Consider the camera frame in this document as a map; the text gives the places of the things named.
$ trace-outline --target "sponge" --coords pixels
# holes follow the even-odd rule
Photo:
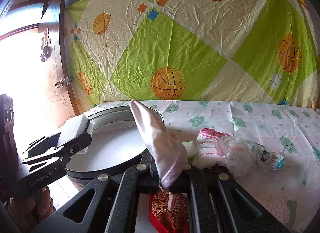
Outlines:
[[[60,127],[59,131],[61,132],[57,146],[63,145],[67,141],[77,137],[82,134],[89,122],[89,118],[85,115],[78,115],[73,118],[68,119],[63,126]],[[89,126],[87,128],[87,133],[92,136],[93,133],[94,122],[90,121]],[[84,148],[78,153],[86,153],[88,148]]]

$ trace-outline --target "bed sheet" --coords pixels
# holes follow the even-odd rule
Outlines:
[[[320,118],[312,109],[243,102],[142,102],[162,114],[167,128],[181,142],[195,141],[205,127],[228,134],[238,130],[248,140],[285,153],[282,169],[266,171],[257,166],[237,182],[253,196],[285,200],[289,229],[302,232],[308,226],[320,207]],[[128,104],[105,102],[85,114]]]

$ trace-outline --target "door knob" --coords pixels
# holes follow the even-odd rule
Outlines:
[[[55,84],[56,88],[60,88],[60,87],[63,87],[64,86],[64,82],[62,79],[60,79],[60,81],[58,81],[56,84]]]

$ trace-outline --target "pink glove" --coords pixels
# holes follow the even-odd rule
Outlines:
[[[130,109],[141,137],[156,162],[163,191],[179,177],[187,163],[187,150],[173,133],[168,133],[164,123],[137,100],[131,100]]]

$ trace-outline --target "window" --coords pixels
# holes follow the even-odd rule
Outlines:
[[[28,26],[37,27],[48,7],[49,0],[30,0],[11,6],[7,15],[0,21],[0,39],[5,34]]]
[[[47,102],[46,66],[40,60],[42,37],[34,28],[0,40],[0,94],[13,99],[18,153],[57,129]]]

